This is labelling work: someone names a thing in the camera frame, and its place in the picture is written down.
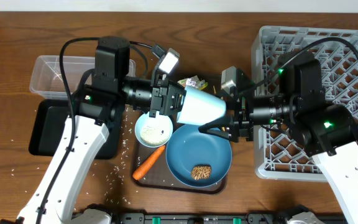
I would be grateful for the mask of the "light blue plastic cup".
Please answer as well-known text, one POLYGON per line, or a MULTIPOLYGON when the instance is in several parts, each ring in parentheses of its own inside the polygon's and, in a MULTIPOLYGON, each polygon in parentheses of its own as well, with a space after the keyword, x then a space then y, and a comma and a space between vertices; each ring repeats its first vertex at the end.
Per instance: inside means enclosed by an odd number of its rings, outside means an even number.
POLYGON ((177 114, 178 123, 202 126, 226 114, 224 100, 192 86, 186 86, 185 91, 182 109, 177 114))

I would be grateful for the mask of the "foil snack wrapper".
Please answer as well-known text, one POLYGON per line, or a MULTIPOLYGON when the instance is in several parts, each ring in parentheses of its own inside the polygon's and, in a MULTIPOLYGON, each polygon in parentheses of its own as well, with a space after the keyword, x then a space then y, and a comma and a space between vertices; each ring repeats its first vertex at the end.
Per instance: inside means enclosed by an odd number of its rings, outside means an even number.
POLYGON ((199 90, 203 90, 208 86, 206 80, 199 79, 197 75, 190 78, 184 78, 182 80, 177 81, 177 83, 183 87, 191 86, 199 90))

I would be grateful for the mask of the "blue plate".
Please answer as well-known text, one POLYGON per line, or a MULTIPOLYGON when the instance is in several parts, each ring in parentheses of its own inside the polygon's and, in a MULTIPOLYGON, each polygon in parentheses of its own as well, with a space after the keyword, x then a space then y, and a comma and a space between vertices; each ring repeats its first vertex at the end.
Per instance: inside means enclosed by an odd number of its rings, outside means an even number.
POLYGON ((167 166, 181 183, 196 188, 209 187, 223 178, 231 168, 232 148, 228 140, 204 134, 197 126, 183 125, 168 141, 165 151, 167 166), (196 166, 209 166, 207 179, 195 180, 191 171, 196 166))

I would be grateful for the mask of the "brown noodle clump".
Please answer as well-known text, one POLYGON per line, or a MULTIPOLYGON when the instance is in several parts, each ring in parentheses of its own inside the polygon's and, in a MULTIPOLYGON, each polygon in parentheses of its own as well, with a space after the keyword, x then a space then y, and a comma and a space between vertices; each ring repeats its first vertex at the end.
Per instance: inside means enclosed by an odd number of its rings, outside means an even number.
POLYGON ((191 178, 194 180, 203 180, 210 178, 212 168, 210 165, 197 165, 191 171, 191 178))

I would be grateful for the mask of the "orange carrot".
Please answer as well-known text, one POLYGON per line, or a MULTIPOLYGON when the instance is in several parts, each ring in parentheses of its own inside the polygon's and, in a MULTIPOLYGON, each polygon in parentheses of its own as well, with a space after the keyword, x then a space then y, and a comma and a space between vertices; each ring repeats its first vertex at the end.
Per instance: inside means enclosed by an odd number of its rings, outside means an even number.
POLYGON ((148 171, 152 168, 152 166, 156 163, 158 158, 161 156, 161 154, 164 152, 166 146, 160 146, 158 147, 146 160, 143 164, 141 164, 132 174, 132 177, 135 180, 139 180, 143 178, 148 171))

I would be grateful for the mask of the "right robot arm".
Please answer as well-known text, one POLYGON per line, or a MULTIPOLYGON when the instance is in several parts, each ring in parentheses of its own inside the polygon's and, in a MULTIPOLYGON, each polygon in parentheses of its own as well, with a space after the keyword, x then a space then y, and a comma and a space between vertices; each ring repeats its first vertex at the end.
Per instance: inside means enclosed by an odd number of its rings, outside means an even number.
POLYGON ((252 141, 254 126, 284 124, 325 176, 346 221, 358 223, 358 127, 351 112, 326 101, 321 65, 311 52, 283 54, 278 64, 276 95, 253 93, 256 84, 236 67, 223 71, 221 88, 234 112, 224 137, 252 141))

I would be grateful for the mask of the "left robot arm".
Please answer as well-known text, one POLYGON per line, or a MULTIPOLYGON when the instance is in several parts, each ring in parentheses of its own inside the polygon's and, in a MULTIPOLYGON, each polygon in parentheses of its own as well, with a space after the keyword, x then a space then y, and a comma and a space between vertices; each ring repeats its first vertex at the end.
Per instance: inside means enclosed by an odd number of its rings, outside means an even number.
POLYGON ((17 223, 112 223, 114 215, 96 205, 73 213, 90 166, 120 125, 126 105, 149 112, 151 117, 200 114, 200 123, 222 118, 226 103, 203 91, 190 91, 168 79, 178 63, 173 49, 151 46, 158 62, 150 80, 128 76, 131 50, 139 42, 122 37, 97 38, 94 68, 85 71, 78 88, 67 91, 68 117, 60 143, 43 179, 17 223))

